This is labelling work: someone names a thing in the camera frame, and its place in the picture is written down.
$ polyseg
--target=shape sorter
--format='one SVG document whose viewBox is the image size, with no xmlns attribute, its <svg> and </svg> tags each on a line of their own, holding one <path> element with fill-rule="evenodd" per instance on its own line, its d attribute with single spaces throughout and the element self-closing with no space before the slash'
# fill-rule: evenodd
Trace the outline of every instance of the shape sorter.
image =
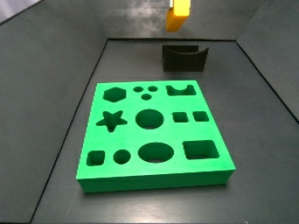
<svg viewBox="0 0 299 224">
<path fill-rule="evenodd" d="M 98 84 L 78 169 L 86 193 L 225 184 L 235 169 L 195 80 Z"/>
</svg>

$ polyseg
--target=floor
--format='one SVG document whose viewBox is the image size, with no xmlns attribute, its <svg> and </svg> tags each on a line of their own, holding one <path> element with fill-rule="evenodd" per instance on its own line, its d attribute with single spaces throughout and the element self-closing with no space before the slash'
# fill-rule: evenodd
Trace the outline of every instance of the floor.
<svg viewBox="0 0 299 224">
<path fill-rule="evenodd" d="M 210 47 L 203 73 L 165 73 L 165 44 Z M 75 179 L 97 83 L 197 80 L 238 170 L 226 185 L 85 194 Z M 110 40 L 34 223 L 298 222 L 299 126 L 235 42 Z"/>
</svg>

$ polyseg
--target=gray wall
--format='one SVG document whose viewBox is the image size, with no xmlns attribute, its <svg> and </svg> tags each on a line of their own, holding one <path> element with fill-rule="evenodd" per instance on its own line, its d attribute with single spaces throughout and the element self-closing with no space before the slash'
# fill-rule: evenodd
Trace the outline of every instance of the gray wall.
<svg viewBox="0 0 299 224">
<path fill-rule="evenodd" d="M 110 38 L 237 40 L 266 0 L 193 0 L 183 28 L 165 31 L 169 0 L 109 0 L 97 5 Z"/>
<path fill-rule="evenodd" d="M 270 0 L 238 43 L 299 119 L 299 1 Z"/>
<path fill-rule="evenodd" d="M 51 0 L 0 26 L 0 222 L 29 222 L 107 43 L 91 1 Z"/>
</svg>

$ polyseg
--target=yellow object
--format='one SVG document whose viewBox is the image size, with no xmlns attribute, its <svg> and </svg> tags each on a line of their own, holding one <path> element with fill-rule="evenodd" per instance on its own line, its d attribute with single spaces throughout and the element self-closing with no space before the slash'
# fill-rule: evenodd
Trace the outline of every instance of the yellow object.
<svg viewBox="0 0 299 224">
<path fill-rule="evenodd" d="M 166 30 L 177 32 L 191 14 L 191 0 L 173 0 L 173 8 L 167 12 Z"/>
</svg>

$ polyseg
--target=star-shaped hole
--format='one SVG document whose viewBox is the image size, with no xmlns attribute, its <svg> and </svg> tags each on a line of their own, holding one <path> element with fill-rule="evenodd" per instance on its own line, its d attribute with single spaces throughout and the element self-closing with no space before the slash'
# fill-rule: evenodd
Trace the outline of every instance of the star-shaped hole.
<svg viewBox="0 0 299 224">
<path fill-rule="evenodd" d="M 118 125 L 127 124 L 127 120 L 122 118 L 123 111 L 119 110 L 117 113 L 110 113 L 107 111 L 103 112 L 105 119 L 101 120 L 97 125 L 107 126 L 107 131 L 114 132 Z"/>
</svg>

